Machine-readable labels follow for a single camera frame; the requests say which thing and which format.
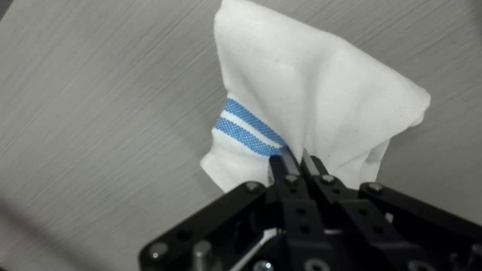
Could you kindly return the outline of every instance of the gray surface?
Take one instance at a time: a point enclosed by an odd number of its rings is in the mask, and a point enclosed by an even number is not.
[[[478,0],[270,0],[432,95],[380,179],[482,222]],[[15,0],[0,23],[0,265],[136,270],[217,197],[199,169],[225,92],[217,0]]]

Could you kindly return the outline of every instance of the cloth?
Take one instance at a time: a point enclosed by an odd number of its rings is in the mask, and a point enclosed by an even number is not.
[[[306,148],[350,188],[375,181],[393,136],[429,95],[354,45],[247,0],[225,0],[216,44],[226,106],[202,169],[225,191],[270,185],[268,157]]]

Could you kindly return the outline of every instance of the blue stripe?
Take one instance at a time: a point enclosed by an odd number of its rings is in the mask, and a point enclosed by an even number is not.
[[[253,113],[250,113],[246,107],[243,107],[235,100],[232,98],[226,100],[225,112],[229,112],[238,116],[246,124],[252,125],[255,130],[258,130],[261,134],[276,142],[277,145],[286,146],[285,140],[279,134],[276,134],[276,131],[273,131],[268,125],[265,125],[261,119],[258,119]]]
[[[225,118],[220,118],[214,128],[223,131],[229,137],[238,140],[240,143],[243,143],[244,146],[247,146],[249,149],[252,149],[253,152],[256,152],[262,157],[271,157],[271,155],[279,154],[277,148],[261,142],[252,133],[246,131],[240,125],[237,125]]]

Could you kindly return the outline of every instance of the black metal bracket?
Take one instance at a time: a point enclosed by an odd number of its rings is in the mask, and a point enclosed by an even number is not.
[[[377,182],[350,190],[316,157],[270,158],[246,182],[145,246],[142,271],[481,271],[482,228]]]

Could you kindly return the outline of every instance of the striped towel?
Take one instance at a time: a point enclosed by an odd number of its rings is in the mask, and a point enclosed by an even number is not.
[[[200,166],[225,191],[270,185],[268,157],[286,146],[350,188],[375,181],[390,139],[431,101],[339,36],[247,0],[223,0],[214,33],[228,100]]]

